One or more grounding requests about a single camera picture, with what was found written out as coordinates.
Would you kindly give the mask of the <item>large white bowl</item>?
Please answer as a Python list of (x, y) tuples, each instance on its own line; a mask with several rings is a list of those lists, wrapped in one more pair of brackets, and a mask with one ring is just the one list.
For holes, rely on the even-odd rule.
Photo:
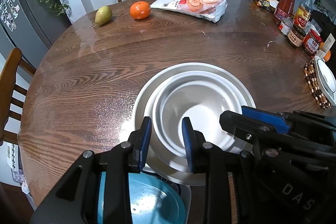
[(134, 126), (152, 120), (147, 164), (160, 176), (182, 185), (205, 184), (203, 174), (192, 174), (186, 159), (182, 120), (190, 118), (195, 131), (224, 151), (240, 153), (252, 146), (224, 131), (220, 115), (255, 107), (243, 83), (228, 71), (206, 63), (182, 63), (164, 69), (141, 89), (133, 107)]

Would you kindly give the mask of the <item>white ceramic ramekin pot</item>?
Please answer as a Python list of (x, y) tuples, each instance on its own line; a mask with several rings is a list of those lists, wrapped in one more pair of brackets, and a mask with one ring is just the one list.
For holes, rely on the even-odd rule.
[(164, 85), (153, 105), (153, 125), (159, 141), (173, 155), (186, 157), (182, 120), (189, 117), (195, 131), (206, 141), (223, 150), (234, 144), (234, 138), (219, 123), (222, 112), (241, 113), (234, 91), (217, 79), (185, 77)]

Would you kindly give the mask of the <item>small white bowl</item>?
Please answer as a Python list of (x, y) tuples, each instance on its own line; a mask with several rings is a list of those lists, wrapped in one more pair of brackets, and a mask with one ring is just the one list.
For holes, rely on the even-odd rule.
[(227, 78), (206, 71), (178, 73), (159, 85), (153, 104), (155, 156), (169, 167), (189, 172), (182, 120), (190, 119), (195, 131), (224, 151), (239, 153), (245, 142), (224, 131), (219, 123), (222, 112), (242, 113), (244, 98)]

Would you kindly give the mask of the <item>teal square plate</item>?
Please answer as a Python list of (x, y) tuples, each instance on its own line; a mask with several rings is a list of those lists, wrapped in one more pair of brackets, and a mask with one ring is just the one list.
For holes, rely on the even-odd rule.
[(146, 173), (129, 174), (133, 223), (185, 223), (185, 205), (169, 185)]

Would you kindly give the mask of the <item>white dish on trivet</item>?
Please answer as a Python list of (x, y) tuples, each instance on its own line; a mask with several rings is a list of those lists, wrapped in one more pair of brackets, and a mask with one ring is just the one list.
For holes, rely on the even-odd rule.
[(314, 56), (313, 64), (319, 88), (330, 104), (335, 106), (335, 77), (332, 71), (318, 56)]

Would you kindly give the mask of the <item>red label jar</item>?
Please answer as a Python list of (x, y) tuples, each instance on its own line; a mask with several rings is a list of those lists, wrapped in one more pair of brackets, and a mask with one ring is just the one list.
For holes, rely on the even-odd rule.
[(303, 47), (310, 56), (314, 56), (321, 43), (321, 37), (315, 32), (315, 30), (310, 29), (303, 40)]

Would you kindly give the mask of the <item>brown sauce jar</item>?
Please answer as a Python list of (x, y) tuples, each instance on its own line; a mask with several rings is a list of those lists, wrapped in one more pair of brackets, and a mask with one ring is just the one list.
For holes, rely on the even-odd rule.
[(293, 25), (287, 35), (288, 42), (295, 47), (302, 46), (305, 37), (306, 32), (296, 25)]

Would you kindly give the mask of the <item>small white lid jar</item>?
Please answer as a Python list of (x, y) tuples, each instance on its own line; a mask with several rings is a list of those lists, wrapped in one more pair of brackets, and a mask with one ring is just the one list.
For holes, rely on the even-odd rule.
[(280, 32), (287, 36), (291, 28), (293, 27), (293, 19), (291, 17), (285, 18), (283, 17), (278, 28)]

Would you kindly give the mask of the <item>red sauce bottle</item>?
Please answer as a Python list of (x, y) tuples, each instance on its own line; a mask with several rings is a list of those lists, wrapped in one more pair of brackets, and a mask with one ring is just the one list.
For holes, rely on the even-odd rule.
[(295, 0), (280, 0), (275, 11), (273, 21), (279, 25), (284, 18), (290, 18), (294, 9)]

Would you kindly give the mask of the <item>yellow snack packet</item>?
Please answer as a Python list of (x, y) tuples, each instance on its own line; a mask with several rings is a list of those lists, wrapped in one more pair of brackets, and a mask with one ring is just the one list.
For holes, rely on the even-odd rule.
[(278, 5), (278, 1), (276, 0), (254, 0), (254, 1), (256, 2), (256, 5), (258, 7), (266, 9), (270, 11), (271, 13), (275, 12), (276, 7)]

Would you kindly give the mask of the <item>orange tangerine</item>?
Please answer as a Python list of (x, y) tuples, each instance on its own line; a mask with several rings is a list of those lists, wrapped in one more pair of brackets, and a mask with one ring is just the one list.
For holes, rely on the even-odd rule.
[(138, 1), (131, 5), (130, 16), (135, 20), (147, 18), (151, 13), (151, 6), (145, 1)]

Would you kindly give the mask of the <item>green pear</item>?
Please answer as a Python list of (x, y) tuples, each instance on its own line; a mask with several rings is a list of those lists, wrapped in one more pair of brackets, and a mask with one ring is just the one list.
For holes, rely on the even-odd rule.
[(109, 6), (102, 6), (97, 10), (95, 16), (94, 28), (101, 27), (104, 24), (107, 24), (112, 19), (113, 13)]

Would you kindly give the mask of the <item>white snack bag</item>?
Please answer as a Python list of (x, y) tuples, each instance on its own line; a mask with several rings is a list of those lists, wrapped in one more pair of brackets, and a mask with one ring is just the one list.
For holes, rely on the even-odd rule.
[(180, 12), (216, 23), (226, 12), (227, 0), (156, 0), (152, 9)]

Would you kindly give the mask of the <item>left side wooden chair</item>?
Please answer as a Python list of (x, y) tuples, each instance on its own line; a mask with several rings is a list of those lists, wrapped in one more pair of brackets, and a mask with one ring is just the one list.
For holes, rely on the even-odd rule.
[(21, 114), (10, 110), (11, 105), (21, 109), (24, 106), (23, 101), (13, 97), (14, 91), (23, 96), (27, 95), (27, 89), (16, 84), (16, 75), (19, 67), (31, 77), (33, 77), (36, 72), (36, 69), (23, 59), (21, 50), (19, 48), (14, 48), (10, 52), (1, 72), (1, 145), (4, 141), (18, 145), (17, 134), (5, 130), (5, 126), (9, 118), (13, 118), (20, 122), (22, 117)]

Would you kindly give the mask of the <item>grey refrigerator with magnets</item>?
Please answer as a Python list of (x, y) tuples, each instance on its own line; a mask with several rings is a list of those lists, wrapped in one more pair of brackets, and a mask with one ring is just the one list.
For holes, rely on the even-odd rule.
[(6, 58), (17, 47), (37, 68), (70, 25), (66, 15), (56, 16), (37, 0), (1, 0), (1, 55)]

